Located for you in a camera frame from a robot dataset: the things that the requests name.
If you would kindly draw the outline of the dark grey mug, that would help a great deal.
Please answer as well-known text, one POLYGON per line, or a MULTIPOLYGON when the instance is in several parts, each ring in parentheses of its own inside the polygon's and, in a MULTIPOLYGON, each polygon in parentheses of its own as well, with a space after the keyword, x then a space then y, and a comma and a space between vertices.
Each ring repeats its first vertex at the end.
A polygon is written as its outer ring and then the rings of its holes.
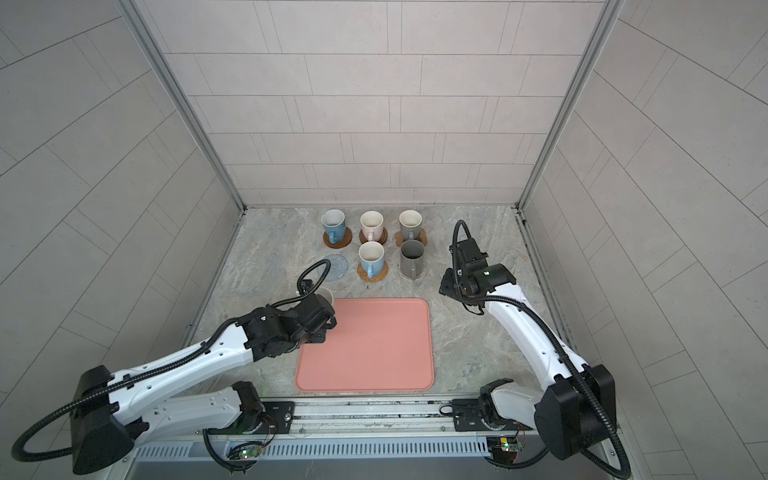
POLYGON ((424 274, 425 246, 419 240, 406 240, 400 247, 399 271, 402 276, 416 280, 424 274))

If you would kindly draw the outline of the cork paw print coaster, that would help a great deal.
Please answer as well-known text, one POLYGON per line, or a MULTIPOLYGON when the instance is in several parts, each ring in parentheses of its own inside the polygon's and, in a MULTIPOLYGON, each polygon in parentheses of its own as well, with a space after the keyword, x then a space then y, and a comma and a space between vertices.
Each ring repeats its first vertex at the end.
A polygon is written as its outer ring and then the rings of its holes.
MULTIPOLYGON (((420 230, 419 234, 415 237, 415 239, 417 241, 419 241, 420 243, 422 243, 424 246, 426 246, 428 244, 428 239, 427 239, 426 231, 424 229, 420 230)), ((406 239, 403 237, 402 233, 400 231, 397 231, 395 233, 395 244, 396 244, 396 246, 400 247, 405 241, 406 241, 406 239)))

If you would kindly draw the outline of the white mug grey handle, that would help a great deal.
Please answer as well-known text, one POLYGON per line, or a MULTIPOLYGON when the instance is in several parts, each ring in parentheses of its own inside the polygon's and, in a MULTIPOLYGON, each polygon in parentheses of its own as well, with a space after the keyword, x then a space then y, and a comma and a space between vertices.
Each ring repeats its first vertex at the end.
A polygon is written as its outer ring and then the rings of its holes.
POLYGON ((413 209, 402 211, 398 217, 400 234, 404 241, 421 240, 423 217, 413 209))

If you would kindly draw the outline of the rattan woven round coaster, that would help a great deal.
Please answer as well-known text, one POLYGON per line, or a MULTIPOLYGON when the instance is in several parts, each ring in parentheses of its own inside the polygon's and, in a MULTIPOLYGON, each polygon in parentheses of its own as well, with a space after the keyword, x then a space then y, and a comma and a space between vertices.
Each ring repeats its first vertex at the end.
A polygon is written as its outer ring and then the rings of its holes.
POLYGON ((357 265, 356 272, 358 277, 365 283, 380 283, 387 277, 389 273, 389 266, 387 263, 384 263, 381 271, 373 277, 368 277, 367 272, 363 268, 362 264, 357 265))

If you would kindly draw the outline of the grey woven round coaster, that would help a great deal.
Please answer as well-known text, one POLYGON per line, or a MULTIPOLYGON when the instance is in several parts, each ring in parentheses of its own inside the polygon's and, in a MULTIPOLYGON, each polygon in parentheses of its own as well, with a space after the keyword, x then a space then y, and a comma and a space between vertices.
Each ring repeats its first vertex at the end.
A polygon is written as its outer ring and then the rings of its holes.
POLYGON ((348 271, 349 264, 347 259, 340 254, 331 254, 326 256, 330 262, 330 270, 326 276, 328 282, 340 280, 348 271))

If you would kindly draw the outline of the white mug blue handle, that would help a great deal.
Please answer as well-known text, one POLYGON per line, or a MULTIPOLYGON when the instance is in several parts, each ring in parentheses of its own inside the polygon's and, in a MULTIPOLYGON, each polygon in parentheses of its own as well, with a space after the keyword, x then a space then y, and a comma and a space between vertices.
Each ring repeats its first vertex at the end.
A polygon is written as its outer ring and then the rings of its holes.
POLYGON ((367 242, 360 246, 358 257, 368 277, 373 277, 381 271, 385 263, 384 255, 384 246, 378 242, 367 242))

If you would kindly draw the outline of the white mug pink handle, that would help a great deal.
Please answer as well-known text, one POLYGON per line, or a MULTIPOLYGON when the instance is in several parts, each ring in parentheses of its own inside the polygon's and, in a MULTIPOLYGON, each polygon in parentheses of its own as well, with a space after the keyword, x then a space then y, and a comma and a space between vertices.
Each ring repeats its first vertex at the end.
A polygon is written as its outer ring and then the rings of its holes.
POLYGON ((360 239, 362 243, 383 242, 384 217, 380 212, 375 210, 366 211, 361 215, 360 223, 360 239))

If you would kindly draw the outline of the blue floral mug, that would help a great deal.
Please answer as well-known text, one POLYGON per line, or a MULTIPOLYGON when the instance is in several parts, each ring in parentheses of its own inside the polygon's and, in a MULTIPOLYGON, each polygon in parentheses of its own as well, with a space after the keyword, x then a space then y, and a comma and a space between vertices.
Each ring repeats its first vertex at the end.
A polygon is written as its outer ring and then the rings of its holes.
POLYGON ((321 223, 324 231, 329 234, 332 243, 337 242, 338 238, 344 235, 346 229, 345 214, 341 210, 327 210, 321 217, 321 223))

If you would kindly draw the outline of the white mug green handle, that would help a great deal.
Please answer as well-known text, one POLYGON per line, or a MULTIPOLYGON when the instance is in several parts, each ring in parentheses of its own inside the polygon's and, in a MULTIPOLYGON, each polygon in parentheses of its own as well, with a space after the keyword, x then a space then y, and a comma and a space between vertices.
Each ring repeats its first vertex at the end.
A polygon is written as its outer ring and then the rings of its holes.
POLYGON ((319 295, 320 297, 324 298, 331 306, 334 305, 335 297, 334 294, 325 287, 319 287, 315 293, 319 295))

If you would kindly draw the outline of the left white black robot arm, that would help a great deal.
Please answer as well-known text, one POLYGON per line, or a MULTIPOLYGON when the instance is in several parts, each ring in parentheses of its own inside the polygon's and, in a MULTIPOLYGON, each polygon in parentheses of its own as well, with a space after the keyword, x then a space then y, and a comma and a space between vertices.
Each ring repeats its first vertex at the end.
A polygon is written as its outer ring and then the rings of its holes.
POLYGON ((336 319, 331 301, 317 292, 320 284, 301 274, 296 297, 228 319, 198 345, 118 372, 103 365, 86 371, 72 402, 19 436, 11 448, 13 459, 70 456, 74 473, 85 475, 120 461, 140 444, 199 430, 217 464, 246 473, 279 430, 277 416, 266 412, 253 384, 239 381, 218 392, 182 393, 251 362, 324 342, 336 319))

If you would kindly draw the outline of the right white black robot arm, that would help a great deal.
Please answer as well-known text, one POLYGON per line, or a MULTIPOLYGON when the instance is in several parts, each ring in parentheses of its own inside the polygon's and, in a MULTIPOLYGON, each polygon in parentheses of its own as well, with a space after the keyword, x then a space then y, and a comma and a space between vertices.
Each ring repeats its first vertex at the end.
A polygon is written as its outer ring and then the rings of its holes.
POLYGON ((440 294, 473 315, 493 316, 520 348, 541 387, 535 393, 504 378, 481 388, 473 410, 490 429, 513 422, 518 433, 530 427, 542 441, 539 452, 520 461, 513 448, 518 439, 497 437, 487 462, 521 470, 547 455, 565 460, 581 454, 614 478, 630 478, 628 454, 617 433, 615 381, 607 368, 590 366, 558 337, 507 267, 488 263, 463 220, 453 228, 449 252, 451 265, 440 294))

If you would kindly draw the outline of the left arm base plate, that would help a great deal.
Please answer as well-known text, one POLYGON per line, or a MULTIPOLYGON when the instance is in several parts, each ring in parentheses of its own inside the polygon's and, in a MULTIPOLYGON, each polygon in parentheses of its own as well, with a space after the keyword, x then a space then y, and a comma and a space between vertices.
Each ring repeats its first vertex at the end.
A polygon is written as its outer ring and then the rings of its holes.
POLYGON ((293 422, 296 403, 292 401, 264 401, 263 406, 264 413, 255 434, 288 434, 293 422))

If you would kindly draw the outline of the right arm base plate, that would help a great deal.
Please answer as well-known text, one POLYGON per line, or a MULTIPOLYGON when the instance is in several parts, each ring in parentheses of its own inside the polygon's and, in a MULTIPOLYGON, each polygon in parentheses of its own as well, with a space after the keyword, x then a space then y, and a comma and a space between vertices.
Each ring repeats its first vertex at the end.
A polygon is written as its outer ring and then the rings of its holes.
POLYGON ((502 418, 492 402, 481 397, 453 399, 441 406, 439 413, 452 418, 457 432, 533 431, 533 428, 525 424, 502 418))

